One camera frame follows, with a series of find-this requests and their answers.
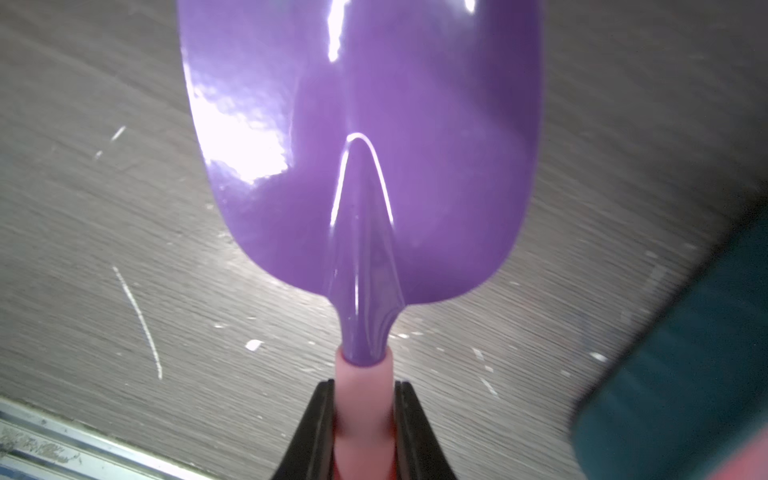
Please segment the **purple shovel pink handle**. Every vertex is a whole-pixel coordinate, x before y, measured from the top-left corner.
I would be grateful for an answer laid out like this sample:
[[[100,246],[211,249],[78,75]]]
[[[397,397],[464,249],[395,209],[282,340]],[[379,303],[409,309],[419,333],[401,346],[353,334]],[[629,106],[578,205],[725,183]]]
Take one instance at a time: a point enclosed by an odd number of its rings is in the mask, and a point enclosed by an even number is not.
[[[332,479],[397,479],[398,316],[507,260],[543,100],[537,1],[180,1],[214,200],[262,270],[329,301]]]

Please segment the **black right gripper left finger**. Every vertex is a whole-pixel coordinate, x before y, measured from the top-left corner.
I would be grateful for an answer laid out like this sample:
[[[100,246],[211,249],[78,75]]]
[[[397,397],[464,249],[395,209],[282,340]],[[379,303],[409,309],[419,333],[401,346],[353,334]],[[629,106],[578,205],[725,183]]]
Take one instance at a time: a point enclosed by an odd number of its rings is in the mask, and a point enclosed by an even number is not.
[[[317,384],[272,480],[334,477],[334,381]]]

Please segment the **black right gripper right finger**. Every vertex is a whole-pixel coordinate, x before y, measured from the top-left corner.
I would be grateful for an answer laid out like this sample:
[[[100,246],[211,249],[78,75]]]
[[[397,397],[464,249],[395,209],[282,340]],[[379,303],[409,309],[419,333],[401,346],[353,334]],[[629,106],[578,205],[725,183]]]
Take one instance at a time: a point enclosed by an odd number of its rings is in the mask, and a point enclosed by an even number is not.
[[[410,382],[395,382],[394,420],[398,480],[457,480]]]

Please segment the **dark teal storage box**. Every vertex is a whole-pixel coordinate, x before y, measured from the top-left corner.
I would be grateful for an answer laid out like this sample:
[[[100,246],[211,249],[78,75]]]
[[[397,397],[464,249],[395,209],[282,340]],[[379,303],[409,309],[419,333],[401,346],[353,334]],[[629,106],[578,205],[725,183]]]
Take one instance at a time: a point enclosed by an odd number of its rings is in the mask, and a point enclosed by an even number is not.
[[[580,405],[589,479],[767,475],[767,209],[734,234]]]

